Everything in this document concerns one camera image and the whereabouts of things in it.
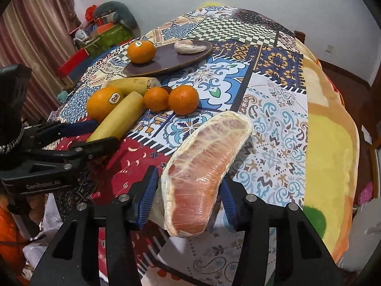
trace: tablecloth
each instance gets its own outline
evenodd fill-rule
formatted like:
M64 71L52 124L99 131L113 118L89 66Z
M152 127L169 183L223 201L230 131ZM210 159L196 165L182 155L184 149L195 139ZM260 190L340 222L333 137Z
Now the tablecloth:
M359 141L354 122L318 60L285 27L234 7L201 8L142 37L155 46L182 38L210 41L212 55L159 80L170 87L195 87L201 105L189 116L146 111L106 165L94 164L79 178L77 190L55 195L62 218L79 202L100 205L126 193L148 165L158 166L161 172L187 136L216 113L230 109L250 117L255 130L230 168L233 179L267 203L304 206L338 260L347 246ZM85 120L88 98L110 80L125 77L128 45L93 64L81 79L84 84L52 119ZM88 136L61 139L49 148L66 149ZM160 199L151 213L160 224ZM181 285L187 283L184 280L230 285L243 233L233 231L222 205L216 205L213 222L198 237L170 238L149 222L132 238L143 285ZM107 275L103 229L99 242L100 270ZM275 260L276 230L270 229L267 279Z

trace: brown floor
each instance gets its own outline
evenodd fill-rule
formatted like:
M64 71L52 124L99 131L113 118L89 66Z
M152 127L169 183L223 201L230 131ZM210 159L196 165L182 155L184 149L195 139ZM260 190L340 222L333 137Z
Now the brown floor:
M377 131L373 119L373 108L371 105L370 92L364 85L361 85L351 78L338 74L337 72L327 68L323 68L323 70L342 94L345 108L353 118L359 131L360 159L355 196L355 203L357 203L359 192L363 190L369 181L372 181L372 166L369 153L370 145L365 142L361 131L361 126L365 126L371 134L372 140L376 140Z

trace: curtain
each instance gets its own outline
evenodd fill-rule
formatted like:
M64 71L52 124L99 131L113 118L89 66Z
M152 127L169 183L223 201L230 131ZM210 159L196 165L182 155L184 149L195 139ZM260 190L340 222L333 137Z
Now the curtain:
M32 69L22 109L29 123L56 110L56 96L71 83L56 71L75 53L69 32L79 24L74 0L12 0L1 16L0 66L20 63Z

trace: dark purple plate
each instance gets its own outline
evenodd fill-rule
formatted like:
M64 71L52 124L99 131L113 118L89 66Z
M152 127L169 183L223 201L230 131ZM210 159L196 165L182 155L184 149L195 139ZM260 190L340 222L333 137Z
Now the dark purple plate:
M178 54L174 43L156 48L155 58L145 64L128 63L123 73L131 76L157 76L189 66L208 56L213 50L213 45L207 41L192 40L194 45L204 45L206 50L195 54Z

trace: wall socket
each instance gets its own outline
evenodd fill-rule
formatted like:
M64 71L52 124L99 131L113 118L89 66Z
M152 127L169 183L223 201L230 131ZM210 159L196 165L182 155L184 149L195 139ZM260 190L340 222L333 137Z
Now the wall socket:
M328 45L327 49L325 51L332 52L333 51L333 46L332 45Z

